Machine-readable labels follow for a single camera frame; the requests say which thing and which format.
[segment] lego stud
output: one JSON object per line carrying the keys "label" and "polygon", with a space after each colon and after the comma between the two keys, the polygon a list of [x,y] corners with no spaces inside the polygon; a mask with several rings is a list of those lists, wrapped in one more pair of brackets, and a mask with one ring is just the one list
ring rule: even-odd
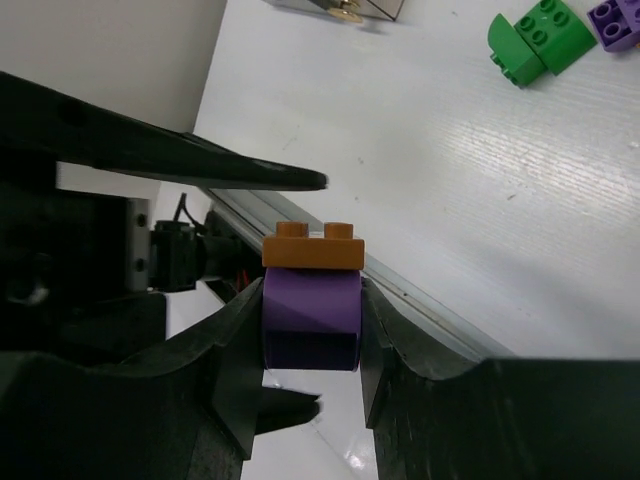
{"label": "lego stud", "polygon": [[309,225],[303,222],[278,222],[276,237],[300,238],[309,236]]}
{"label": "lego stud", "polygon": [[556,8],[556,0],[542,0],[540,2],[540,10],[543,12],[550,12]]}
{"label": "lego stud", "polygon": [[535,26],[536,22],[531,17],[524,17],[520,20],[520,28],[522,28],[525,32],[528,32]]}
{"label": "lego stud", "polygon": [[610,23],[609,25],[607,25],[604,29],[604,31],[602,32],[604,34],[604,36],[609,39],[609,40],[617,40],[619,37],[622,36],[622,28],[620,27],[619,23]]}
{"label": "lego stud", "polygon": [[613,12],[613,8],[611,8],[611,4],[603,3],[602,5],[599,5],[598,7],[596,7],[596,9],[593,11],[593,16],[598,20],[610,22],[613,20],[612,12]]}
{"label": "lego stud", "polygon": [[350,223],[325,223],[324,238],[351,240],[353,238],[353,225]]}
{"label": "lego stud", "polygon": [[569,21],[569,15],[567,15],[565,12],[558,12],[553,16],[553,23],[557,27],[562,27],[566,25],[568,21]]}
{"label": "lego stud", "polygon": [[533,41],[533,43],[540,46],[547,41],[547,34],[542,30],[538,30],[536,32],[533,32],[533,36],[531,37],[531,40]]}

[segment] gold object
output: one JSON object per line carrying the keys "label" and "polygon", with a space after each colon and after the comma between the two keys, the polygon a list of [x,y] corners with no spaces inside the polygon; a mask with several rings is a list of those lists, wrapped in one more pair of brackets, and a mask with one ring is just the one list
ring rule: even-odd
{"label": "gold object", "polygon": [[339,7],[330,8],[327,12],[345,22],[362,23],[362,17],[355,13],[359,8],[359,0],[341,0]]}
{"label": "gold object", "polygon": [[345,10],[344,8],[330,8],[327,10],[329,15],[339,18],[340,20],[344,20],[345,22],[351,23],[362,23],[362,17],[360,15],[356,15],[355,13]]}

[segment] white table surface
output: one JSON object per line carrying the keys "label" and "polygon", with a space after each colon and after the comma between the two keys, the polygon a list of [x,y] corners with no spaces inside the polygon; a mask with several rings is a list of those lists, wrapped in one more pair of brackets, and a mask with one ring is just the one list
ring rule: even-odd
{"label": "white table surface", "polygon": [[637,357],[640,49],[515,88],[487,29],[532,5],[407,0],[354,27],[233,0],[195,132],[328,174],[287,196],[517,354]]}

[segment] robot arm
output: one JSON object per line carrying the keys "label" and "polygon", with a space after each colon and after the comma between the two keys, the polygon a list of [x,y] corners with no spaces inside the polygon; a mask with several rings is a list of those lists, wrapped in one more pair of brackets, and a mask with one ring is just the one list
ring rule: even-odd
{"label": "robot arm", "polygon": [[[264,388],[265,360],[348,370],[359,363],[381,480],[640,478],[640,362],[474,364],[357,275],[342,278],[333,303],[287,303],[348,322],[306,315],[308,328],[281,335],[287,328],[274,319],[286,315],[265,320],[274,311],[265,317],[265,305],[274,280],[286,287],[287,279],[267,272],[164,341],[161,292],[193,288],[211,250],[180,222],[149,232],[144,202],[56,190],[56,162],[226,188],[309,190],[326,178],[235,156],[6,74],[0,100],[3,478],[238,480],[255,435],[319,411],[314,395]],[[359,255],[348,236],[337,227],[329,240]],[[357,271],[349,255],[331,268]],[[291,266],[281,260],[270,266]],[[331,290],[324,280],[299,283]],[[316,357],[296,351],[301,333],[321,340],[308,349]]]}

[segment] white wall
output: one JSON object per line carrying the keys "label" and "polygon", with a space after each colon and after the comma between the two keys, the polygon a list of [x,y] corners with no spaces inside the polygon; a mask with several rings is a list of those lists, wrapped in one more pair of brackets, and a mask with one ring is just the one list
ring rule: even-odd
{"label": "white wall", "polygon": [[226,0],[2,0],[0,70],[190,131]]}

